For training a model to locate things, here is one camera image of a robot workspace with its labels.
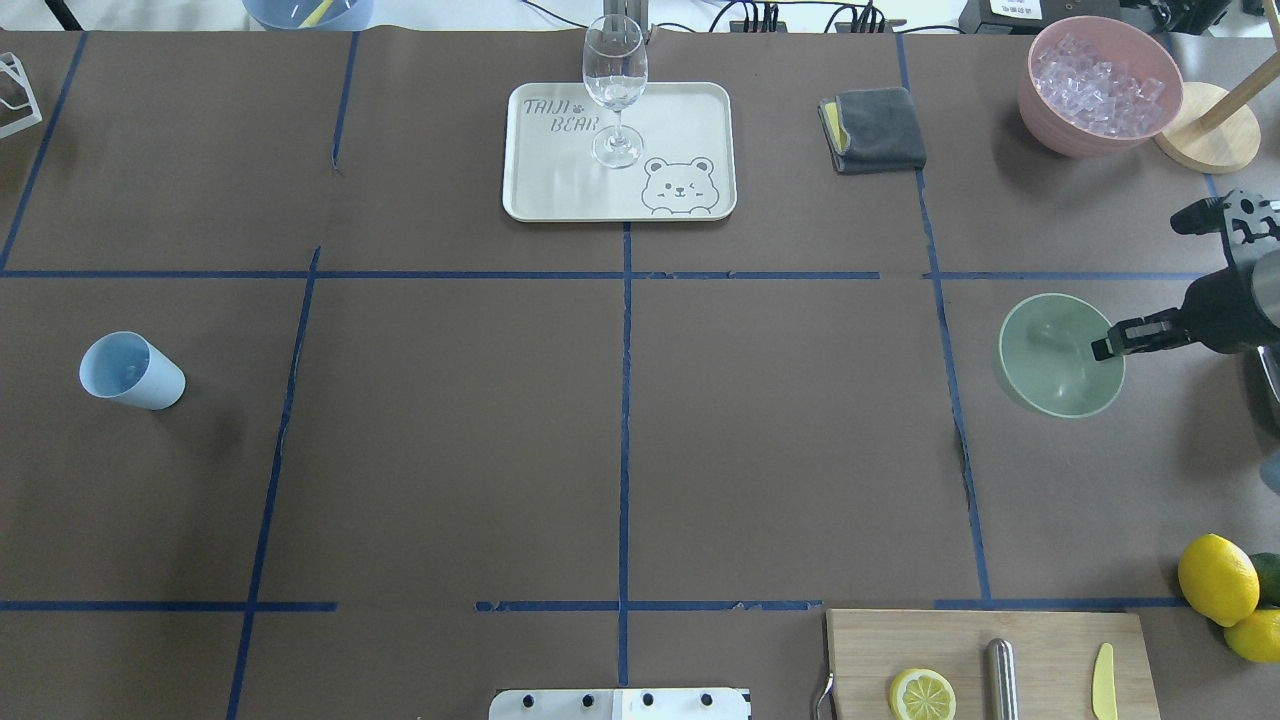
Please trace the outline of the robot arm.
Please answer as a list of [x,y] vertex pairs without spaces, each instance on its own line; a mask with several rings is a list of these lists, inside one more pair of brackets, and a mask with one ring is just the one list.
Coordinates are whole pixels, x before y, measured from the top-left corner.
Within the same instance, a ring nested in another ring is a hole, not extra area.
[[1277,416],[1279,264],[1271,251],[1202,275],[1180,307],[1119,322],[1091,345],[1094,360],[1202,345],[1216,354],[1253,354]]

